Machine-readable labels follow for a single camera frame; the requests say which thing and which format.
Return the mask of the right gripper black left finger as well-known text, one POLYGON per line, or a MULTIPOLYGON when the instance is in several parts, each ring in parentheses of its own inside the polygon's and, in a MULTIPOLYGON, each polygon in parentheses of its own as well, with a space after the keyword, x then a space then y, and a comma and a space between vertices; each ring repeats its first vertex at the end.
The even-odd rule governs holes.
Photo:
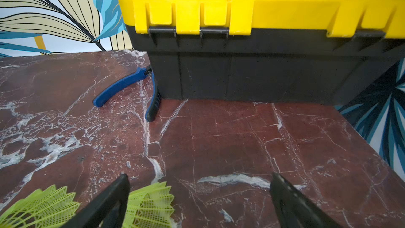
POLYGON ((121 228, 127 210, 130 183, 121 174, 85 208, 68 220, 64 228, 121 228))

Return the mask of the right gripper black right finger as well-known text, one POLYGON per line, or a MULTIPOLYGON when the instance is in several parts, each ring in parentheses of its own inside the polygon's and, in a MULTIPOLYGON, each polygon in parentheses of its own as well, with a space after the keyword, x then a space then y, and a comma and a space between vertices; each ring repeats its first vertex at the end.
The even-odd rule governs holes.
POLYGON ((272 174, 270 195, 282 228, 340 228, 279 173, 272 174))

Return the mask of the green shuttlecock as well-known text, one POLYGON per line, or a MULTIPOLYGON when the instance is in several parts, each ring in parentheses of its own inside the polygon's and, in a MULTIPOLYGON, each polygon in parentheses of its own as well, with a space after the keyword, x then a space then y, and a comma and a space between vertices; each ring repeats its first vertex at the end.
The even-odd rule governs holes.
POLYGON ((128 196, 124 228, 170 228, 174 213, 170 194, 171 186, 166 182, 155 183, 132 191, 128 196))
POLYGON ((68 187, 37 189, 14 203, 1 215, 2 228, 60 228, 72 219, 80 203, 68 187))

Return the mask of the yellow black toolbox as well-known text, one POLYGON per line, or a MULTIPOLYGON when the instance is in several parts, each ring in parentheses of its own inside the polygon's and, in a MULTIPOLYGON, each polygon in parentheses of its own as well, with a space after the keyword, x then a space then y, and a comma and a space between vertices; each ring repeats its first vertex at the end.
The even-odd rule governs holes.
POLYGON ((405 56, 405 0, 118 0, 166 99, 343 105, 405 56))

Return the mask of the blue handled pliers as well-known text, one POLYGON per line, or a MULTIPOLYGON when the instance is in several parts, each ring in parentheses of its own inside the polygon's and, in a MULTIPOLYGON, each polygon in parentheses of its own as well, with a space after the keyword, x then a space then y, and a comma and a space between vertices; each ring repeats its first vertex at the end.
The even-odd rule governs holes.
POLYGON ((145 68, 137 67, 137 71, 135 73, 132 73, 130 75, 127 75, 120 80, 114 82, 112 85, 108 86, 105 88, 101 93, 99 93, 94 99, 93 99, 93 105, 95 107, 101 108, 109 99, 111 99, 115 94, 123 90, 124 88, 137 83, 139 81, 144 80, 148 76, 151 76, 151 79, 153 81, 153 97, 151 104, 149 105, 146 114, 145 114, 145 119, 147 122, 152 122, 155 120, 155 117, 158 113, 160 104, 161 104, 161 94, 159 92, 157 83, 156 83, 156 78, 155 74, 153 72, 153 69, 151 65, 148 65, 145 68))

